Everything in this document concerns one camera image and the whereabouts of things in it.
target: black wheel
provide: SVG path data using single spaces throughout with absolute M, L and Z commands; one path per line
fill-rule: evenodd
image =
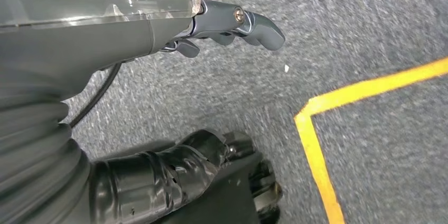
M 249 177 L 250 189 L 261 224 L 276 224 L 280 219 L 277 203 L 283 192 L 275 180 L 275 174 L 269 161 L 263 160 Z

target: gray carpet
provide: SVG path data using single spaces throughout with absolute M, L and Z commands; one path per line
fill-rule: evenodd
M 74 138 L 100 157 L 203 127 L 244 130 L 285 189 L 281 223 L 326 223 L 294 114 L 313 96 L 447 56 L 448 0 L 220 1 L 273 18 L 284 48 L 201 41 L 196 59 L 155 54 L 128 63 Z M 71 115 L 104 76 L 69 100 Z M 448 222 L 446 80 L 314 118 L 347 223 Z

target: yellow tape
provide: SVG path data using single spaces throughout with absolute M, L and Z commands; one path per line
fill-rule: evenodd
M 367 97 L 375 96 L 410 84 L 448 73 L 448 58 L 440 59 L 399 73 L 361 81 L 311 98 L 294 117 L 311 173 L 322 197 L 330 224 L 344 224 L 344 216 L 326 169 L 311 116 Z

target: taped hose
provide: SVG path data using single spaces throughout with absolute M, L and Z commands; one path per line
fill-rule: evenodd
M 94 163 L 92 223 L 150 223 L 202 195 L 229 156 L 219 135 L 200 130 L 160 153 Z

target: gray plastic body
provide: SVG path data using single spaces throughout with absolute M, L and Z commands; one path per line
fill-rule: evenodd
M 137 1 L 149 0 L 132 0 L 132 8 Z M 111 3 L 106 1 L 51 2 L 48 13 L 66 6 L 106 9 L 102 15 L 66 18 L 42 14 L 46 0 L 2 0 L 0 223 L 151 221 L 207 188 L 227 151 L 215 134 L 208 141 L 214 145 L 190 140 L 162 154 L 91 163 L 71 139 L 71 128 L 59 124 L 68 113 L 60 101 L 81 92 L 92 73 L 154 53 L 188 27 L 195 0 L 162 1 L 155 8 L 164 17 L 150 11 L 135 14 L 122 6 L 121 14 L 108 15 Z M 184 13 L 169 11 L 180 5 L 187 5 Z M 181 184 L 174 185 L 172 178 Z M 171 200 L 147 204 L 154 193 Z

